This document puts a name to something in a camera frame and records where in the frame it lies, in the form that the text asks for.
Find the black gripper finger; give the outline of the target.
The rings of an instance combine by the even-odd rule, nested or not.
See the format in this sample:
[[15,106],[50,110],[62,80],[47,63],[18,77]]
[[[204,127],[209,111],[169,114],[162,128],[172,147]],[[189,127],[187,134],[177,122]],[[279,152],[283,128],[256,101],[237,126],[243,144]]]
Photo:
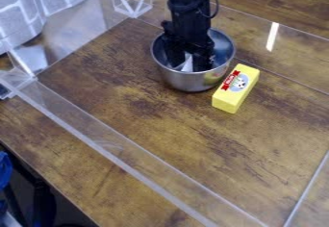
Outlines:
[[172,38],[161,39],[168,65],[175,68],[184,62],[184,52],[181,44]]
[[207,71],[212,68],[213,64],[213,46],[209,44],[205,47],[196,45],[191,46],[192,55],[192,71]]

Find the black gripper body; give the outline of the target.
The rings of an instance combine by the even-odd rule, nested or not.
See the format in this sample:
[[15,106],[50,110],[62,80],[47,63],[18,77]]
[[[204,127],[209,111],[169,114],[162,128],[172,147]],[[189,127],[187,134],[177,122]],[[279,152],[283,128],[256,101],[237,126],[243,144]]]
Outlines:
[[212,53],[209,0],[167,1],[171,20],[161,21],[165,53]]

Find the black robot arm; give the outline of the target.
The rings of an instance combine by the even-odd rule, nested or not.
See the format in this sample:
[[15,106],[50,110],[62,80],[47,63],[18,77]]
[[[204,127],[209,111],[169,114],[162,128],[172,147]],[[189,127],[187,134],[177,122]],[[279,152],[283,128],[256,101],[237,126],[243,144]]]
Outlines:
[[168,0],[171,21],[162,20],[161,41],[168,65],[175,68],[184,62],[184,54],[192,59],[192,71],[212,68],[213,41],[211,28],[209,0]]

